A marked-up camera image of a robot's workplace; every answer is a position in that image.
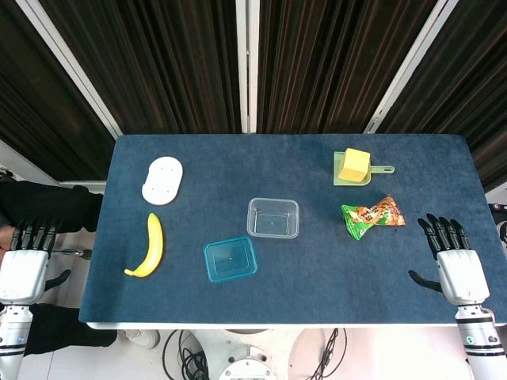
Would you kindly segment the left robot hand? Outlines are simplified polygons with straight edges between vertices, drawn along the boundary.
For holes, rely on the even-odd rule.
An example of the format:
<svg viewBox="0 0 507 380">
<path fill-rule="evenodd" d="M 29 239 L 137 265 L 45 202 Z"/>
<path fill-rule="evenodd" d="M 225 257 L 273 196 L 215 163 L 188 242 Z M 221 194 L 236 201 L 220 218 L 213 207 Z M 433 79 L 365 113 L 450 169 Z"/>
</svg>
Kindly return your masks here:
<svg viewBox="0 0 507 380">
<path fill-rule="evenodd" d="M 1 304 L 30 306 L 45 291 L 63 284 L 71 274 L 66 269 L 55 278 L 47 278 L 57 226 L 21 222 L 1 228 Z"/>
</svg>

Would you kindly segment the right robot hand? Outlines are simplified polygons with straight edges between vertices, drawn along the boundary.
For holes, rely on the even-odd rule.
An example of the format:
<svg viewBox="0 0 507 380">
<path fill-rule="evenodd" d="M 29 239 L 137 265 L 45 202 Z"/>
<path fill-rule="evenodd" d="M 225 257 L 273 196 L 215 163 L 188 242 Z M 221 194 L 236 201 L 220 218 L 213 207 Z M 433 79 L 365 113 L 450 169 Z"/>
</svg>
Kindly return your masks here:
<svg viewBox="0 0 507 380">
<path fill-rule="evenodd" d="M 465 229 L 455 220 L 427 214 L 418 219 L 432 252 L 439 275 L 437 281 L 421 277 L 409 270 L 410 278 L 419 286 L 444 295 L 458 307 L 484 302 L 490 291 L 481 261 L 470 247 Z"/>
</svg>

